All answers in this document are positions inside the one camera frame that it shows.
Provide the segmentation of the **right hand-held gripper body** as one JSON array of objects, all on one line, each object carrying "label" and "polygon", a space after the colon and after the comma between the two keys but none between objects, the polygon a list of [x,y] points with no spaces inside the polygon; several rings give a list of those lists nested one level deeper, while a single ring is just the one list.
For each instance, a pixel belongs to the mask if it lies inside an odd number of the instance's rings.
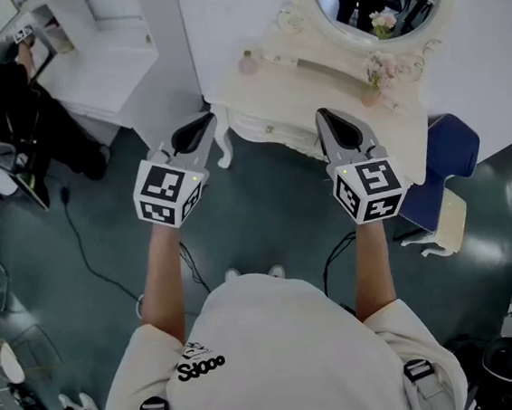
[{"label": "right hand-held gripper body", "polygon": [[333,197],[357,224],[370,224],[399,213],[408,184],[399,162],[384,146],[327,148],[327,172],[333,181]]}]

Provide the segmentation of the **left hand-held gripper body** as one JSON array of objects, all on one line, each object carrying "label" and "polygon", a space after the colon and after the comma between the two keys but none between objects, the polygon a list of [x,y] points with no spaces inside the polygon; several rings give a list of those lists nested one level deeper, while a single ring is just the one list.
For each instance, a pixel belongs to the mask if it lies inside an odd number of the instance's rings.
[{"label": "left hand-held gripper body", "polygon": [[208,180],[207,142],[189,153],[162,142],[139,163],[133,198],[138,218],[178,229],[198,204]]}]

